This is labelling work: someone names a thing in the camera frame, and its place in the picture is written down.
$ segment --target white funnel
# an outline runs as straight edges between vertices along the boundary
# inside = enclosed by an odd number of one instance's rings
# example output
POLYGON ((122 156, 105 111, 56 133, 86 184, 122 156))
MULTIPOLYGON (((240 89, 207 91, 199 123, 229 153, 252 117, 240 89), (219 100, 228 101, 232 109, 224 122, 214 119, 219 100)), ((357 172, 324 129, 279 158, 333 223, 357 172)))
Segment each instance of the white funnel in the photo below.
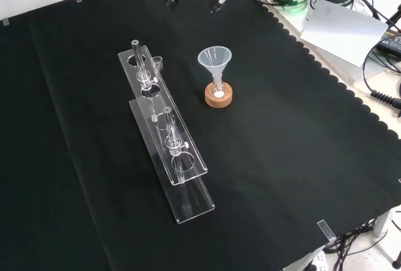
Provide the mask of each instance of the white funnel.
POLYGON ((198 62, 209 70, 212 75, 222 73, 231 60, 231 51, 223 46, 212 46, 202 50, 198 62))

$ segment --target wooden base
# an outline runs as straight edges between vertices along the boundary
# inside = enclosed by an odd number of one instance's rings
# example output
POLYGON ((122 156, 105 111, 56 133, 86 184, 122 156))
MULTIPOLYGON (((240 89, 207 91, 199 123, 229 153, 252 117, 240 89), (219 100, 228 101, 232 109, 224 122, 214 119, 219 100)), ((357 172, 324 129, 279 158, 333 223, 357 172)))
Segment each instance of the wooden base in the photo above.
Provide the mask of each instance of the wooden base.
POLYGON ((224 82, 227 88, 227 94, 221 98, 216 98, 211 93, 211 87, 213 83, 208 84, 205 89, 205 101, 213 108, 224 108, 227 107, 232 101, 232 88, 230 85, 224 82))

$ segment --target hole in acrylic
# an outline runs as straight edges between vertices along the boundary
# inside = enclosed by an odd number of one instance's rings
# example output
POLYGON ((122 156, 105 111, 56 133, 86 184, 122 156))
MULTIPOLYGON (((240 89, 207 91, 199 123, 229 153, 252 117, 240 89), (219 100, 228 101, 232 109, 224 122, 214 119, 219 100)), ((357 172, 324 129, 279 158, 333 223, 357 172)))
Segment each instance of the hole in acrylic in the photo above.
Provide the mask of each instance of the hole in acrylic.
POLYGON ((189 152, 181 152, 178 156, 174 156, 171 160, 175 171, 178 176, 183 172, 189 171, 194 167, 195 159, 193 155, 189 152))
POLYGON ((147 98, 157 97, 160 93, 160 87, 156 84, 152 84, 150 89, 142 90, 140 93, 147 98))
MULTIPOLYGON (((167 126, 165 124, 165 118, 162 115, 163 115, 163 113, 159 114, 157 116, 157 120, 154 122, 155 127, 158 128, 159 130, 165 130, 167 128, 167 126)), ((175 123, 174 115, 171 115, 171 118, 173 119, 173 122, 175 123)))
MULTIPOLYGON (((142 55, 142 61, 145 62, 145 60, 146 60, 146 57, 144 55, 142 55)), ((130 56, 128 58, 128 64, 131 66, 138 66, 135 56, 130 56)))

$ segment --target acrylic test tube rack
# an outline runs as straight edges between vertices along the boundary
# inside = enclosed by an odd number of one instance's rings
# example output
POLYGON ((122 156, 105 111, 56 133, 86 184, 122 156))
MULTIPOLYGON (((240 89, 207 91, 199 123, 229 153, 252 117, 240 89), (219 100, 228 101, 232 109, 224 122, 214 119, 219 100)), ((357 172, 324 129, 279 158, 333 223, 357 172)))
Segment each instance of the acrylic test tube rack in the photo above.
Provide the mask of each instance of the acrylic test tube rack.
POLYGON ((138 40, 119 53, 135 99, 130 106, 177 223, 214 209, 207 168, 160 74, 163 60, 138 40))

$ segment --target black cloth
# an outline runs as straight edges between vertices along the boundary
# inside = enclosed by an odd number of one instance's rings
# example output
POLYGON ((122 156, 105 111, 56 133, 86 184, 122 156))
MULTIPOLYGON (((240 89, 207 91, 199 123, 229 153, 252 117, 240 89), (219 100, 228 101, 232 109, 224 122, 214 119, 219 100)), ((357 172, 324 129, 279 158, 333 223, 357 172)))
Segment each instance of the black cloth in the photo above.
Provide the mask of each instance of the black cloth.
MULTIPOLYGON (((340 235, 400 203, 397 135, 254 0, 228 0, 218 13, 209 3, 180 0, 171 10, 161 0, 69 0, 10 21, 16 30, 27 23, 21 34, 33 46, 24 50, 48 89, 25 84, 48 91, 63 153, 114 270, 279 270, 327 242, 318 221, 340 235), (203 180, 216 209, 182 225, 128 105, 133 94, 117 54, 133 39, 164 58, 163 77, 209 168, 203 180), (226 109, 204 102, 211 76, 197 55, 212 45, 232 51, 226 109)), ((47 164, 55 150, 31 155, 47 164)))
POLYGON ((0 270, 110 270, 27 22, 0 57, 0 270))

